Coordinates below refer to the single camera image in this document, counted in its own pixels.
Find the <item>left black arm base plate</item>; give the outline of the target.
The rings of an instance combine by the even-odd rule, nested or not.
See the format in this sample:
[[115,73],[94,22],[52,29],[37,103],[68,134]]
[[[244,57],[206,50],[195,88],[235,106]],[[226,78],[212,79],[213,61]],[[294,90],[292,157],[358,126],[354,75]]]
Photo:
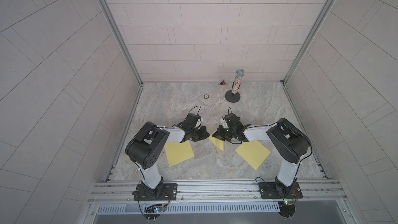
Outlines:
[[134,201],[174,201],[176,200],[177,187],[177,184],[160,182],[154,189],[151,189],[140,183],[132,195],[134,196]]

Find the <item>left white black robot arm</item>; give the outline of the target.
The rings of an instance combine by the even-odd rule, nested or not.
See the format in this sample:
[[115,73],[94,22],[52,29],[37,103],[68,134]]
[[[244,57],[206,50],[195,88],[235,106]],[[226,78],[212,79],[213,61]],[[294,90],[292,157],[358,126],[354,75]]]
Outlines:
[[127,144],[125,153],[138,166],[138,170],[143,176],[143,184],[147,188],[155,190],[163,180],[156,162],[165,144],[197,142],[205,140],[209,136],[205,126],[183,129],[179,126],[161,127],[148,121]]

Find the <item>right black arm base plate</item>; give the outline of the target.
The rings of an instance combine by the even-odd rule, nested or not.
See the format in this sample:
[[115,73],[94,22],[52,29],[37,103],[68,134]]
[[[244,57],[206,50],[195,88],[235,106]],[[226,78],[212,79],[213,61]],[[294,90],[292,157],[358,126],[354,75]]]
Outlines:
[[259,191],[261,198],[264,199],[302,199],[303,194],[298,182],[292,186],[285,186],[282,183],[259,182]]

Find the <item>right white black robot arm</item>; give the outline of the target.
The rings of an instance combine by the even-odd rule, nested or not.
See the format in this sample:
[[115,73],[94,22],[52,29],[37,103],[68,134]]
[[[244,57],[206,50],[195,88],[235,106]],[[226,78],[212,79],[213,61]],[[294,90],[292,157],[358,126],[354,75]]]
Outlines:
[[296,182],[301,161],[312,155],[307,152],[312,148],[308,137],[286,118],[272,124],[243,125],[239,117],[229,114],[221,122],[212,135],[216,139],[229,143],[235,139],[239,144],[255,140],[273,143],[283,159],[275,178],[274,190],[280,196],[286,195]]

